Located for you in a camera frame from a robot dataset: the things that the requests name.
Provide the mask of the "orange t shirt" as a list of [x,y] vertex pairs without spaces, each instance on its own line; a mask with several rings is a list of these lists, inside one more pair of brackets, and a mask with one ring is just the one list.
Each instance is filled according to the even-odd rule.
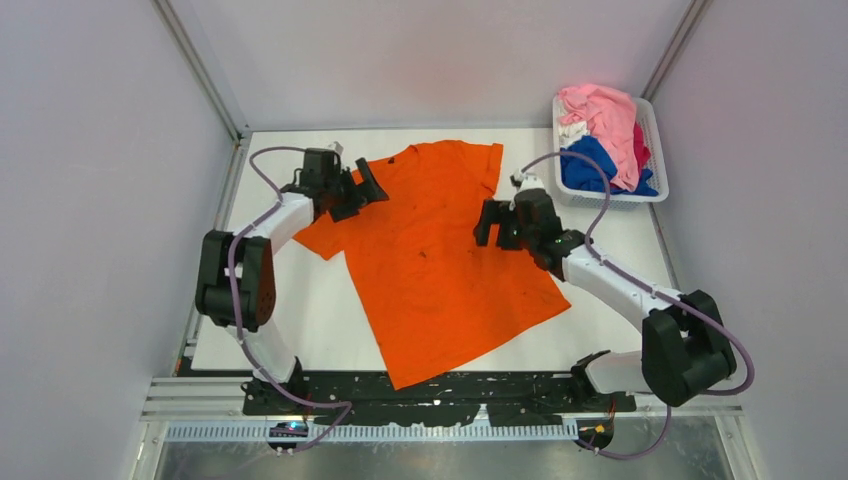
[[370,165],[386,200],[296,237],[324,259],[344,256],[395,389],[463,366],[570,306],[527,253],[475,243],[503,151],[460,140],[411,145]]

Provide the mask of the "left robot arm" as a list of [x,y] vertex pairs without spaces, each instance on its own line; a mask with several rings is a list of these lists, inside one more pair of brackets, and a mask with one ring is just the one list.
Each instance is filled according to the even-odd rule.
[[236,340],[254,378],[269,386],[268,400],[284,414],[311,402],[302,364],[272,319],[277,298],[274,256],[321,217],[340,222],[389,198],[369,162],[360,158],[354,167],[346,167],[341,150],[339,144],[299,149],[302,164],[285,185],[265,174],[252,154],[249,166],[271,189],[271,203],[234,231],[207,232],[201,243],[196,310]]

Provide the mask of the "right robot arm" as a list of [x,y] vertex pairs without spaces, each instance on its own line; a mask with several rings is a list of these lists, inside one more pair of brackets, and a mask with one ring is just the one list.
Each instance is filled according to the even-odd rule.
[[510,201],[484,200],[473,229],[476,244],[487,245],[492,232],[498,248],[526,251],[538,268],[593,295],[640,333],[638,350],[604,350],[571,368],[571,397],[580,408],[596,410],[613,393],[648,393],[679,407],[713,393],[737,371],[711,296],[660,289],[613,264],[589,235],[562,226],[544,189],[520,191]]

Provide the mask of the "blue t shirt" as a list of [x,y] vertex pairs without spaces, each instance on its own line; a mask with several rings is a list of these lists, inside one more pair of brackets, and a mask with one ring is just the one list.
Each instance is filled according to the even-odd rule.
[[[583,137],[568,149],[562,149],[562,152],[581,154],[594,160],[609,181],[618,173],[618,168],[609,154],[601,143],[591,135]],[[604,192],[601,174],[589,163],[574,156],[562,155],[560,157],[560,165],[562,169],[561,180],[565,187],[574,190]],[[657,197],[659,192],[649,185],[649,180],[653,176],[654,172],[646,167],[640,171],[639,181],[634,192],[610,184],[611,194]]]

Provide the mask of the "white t shirt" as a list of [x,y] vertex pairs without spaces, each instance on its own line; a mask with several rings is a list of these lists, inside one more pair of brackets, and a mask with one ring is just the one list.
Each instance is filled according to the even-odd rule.
[[574,143],[578,142],[585,136],[590,135],[588,123],[577,121],[569,124],[560,124],[557,126],[558,145],[562,149],[568,149]]

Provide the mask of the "pink t shirt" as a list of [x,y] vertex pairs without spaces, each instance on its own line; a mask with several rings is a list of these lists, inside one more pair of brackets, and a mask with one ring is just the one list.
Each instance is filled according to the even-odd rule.
[[612,184],[634,192],[640,171],[633,148],[637,109],[631,96],[609,87],[582,84],[560,90],[557,99],[562,108],[557,126],[585,120],[590,135],[601,143],[618,168]]

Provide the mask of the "crimson t shirt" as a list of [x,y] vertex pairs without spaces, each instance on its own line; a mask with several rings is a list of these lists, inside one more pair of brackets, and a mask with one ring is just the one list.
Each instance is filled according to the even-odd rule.
[[633,127],[633,148],[637,167],[639,171],[642,171],[651,159],[651,151],[645,142],[644,131],[638,122],[635,122]]

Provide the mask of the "white plastic laundry basket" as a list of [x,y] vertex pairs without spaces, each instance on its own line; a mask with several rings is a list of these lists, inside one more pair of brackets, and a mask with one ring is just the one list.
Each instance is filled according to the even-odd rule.
[[[643,143],[650,150],[645,167],[653,172],[653,176],[646,184],[656,190],[656,196],[640,196],[635,194],[617,194],[611,197],[609,208],[617,211],[633,211],[643,205],[663,202],[670,193],[667,171],[665,167],[661,138],[652,104],[643,98],[632,97],[636,105],[636,123],[643,132]],[[600,209],[603,201],[602,192],[574,190],[565,186],[562,181],[562,168],[560,162],[555,160],[550,168],[555,180],[552,196],[562,205],[567,207],[580,207]]]

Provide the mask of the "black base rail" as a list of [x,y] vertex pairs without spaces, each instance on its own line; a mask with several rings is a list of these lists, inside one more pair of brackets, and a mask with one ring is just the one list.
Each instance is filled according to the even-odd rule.
[[636,409],[633,397],[591,393],[560,371],[449,372],[396,390],[385,371],[311,370],[295,375],[286,388],[296,401],[258,379],[242,383],[244,414],[295,416],[328,426],[349,402],[345,425],[465,426],[485,413],[494,426],[543,426],[560,414]]

